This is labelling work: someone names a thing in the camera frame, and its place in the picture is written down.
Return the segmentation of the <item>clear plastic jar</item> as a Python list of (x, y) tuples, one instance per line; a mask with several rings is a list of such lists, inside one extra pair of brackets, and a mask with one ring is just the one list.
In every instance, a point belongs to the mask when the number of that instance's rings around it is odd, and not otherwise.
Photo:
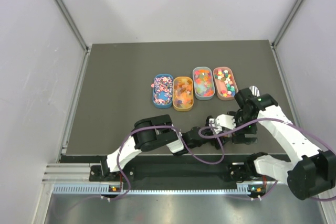
[(223, 135), (223, 138), (231, 138), (231, 137), (232, 137), (232, 133), (229, 133), (229, 134)]

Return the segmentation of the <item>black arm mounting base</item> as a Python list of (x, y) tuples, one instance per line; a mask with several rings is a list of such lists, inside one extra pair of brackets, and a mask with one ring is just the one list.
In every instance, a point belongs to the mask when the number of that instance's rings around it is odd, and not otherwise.
[(128, 178), (130, 181), (140, 181), (146, 178), (218, 178), (225, 182), (235, 181), (242, 183), (248, 180), (256, 180), (261, 175), (254, 174), (244, 164), (221, 162), (215, 165), (207, 165), (200, 162), (130, 162), (121, 171), (109, 172), (105, 165), (96, 165), (91, 168), (93, 172), (89, 180), (114, 181)]

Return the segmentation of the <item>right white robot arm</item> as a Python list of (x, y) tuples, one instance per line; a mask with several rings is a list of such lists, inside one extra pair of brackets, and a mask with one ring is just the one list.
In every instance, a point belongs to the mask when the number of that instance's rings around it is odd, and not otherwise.
[(300, 200), (335, 187), (335, 153), (322, 151), (310, 142), (302, 129), (293, 125), (269, 94), (259, 97), (249, 88), (235, 94), (239, 110), (234, 113), (237, 131), (262, 125), (289, 157), (285, 162), (266, 153), (256, 153), (244, 162), (245, 174), (252, 180), (262, 175), (286, 184)]

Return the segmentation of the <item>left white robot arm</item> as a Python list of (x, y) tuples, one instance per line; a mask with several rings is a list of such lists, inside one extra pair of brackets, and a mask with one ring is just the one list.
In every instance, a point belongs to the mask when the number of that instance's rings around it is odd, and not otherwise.
[(200, 129), (196, 126), (182, 133), (173, 125), (168, 114), (139, 120), (116, 151), (102, 158), (101, 174), (107, 180), (114, 180), (125, 165), (140, 153), (167, 146), (173, 155), (181, 156), (215, 139), (211, 129), (203, 131), (204, 137), (199, 135)]

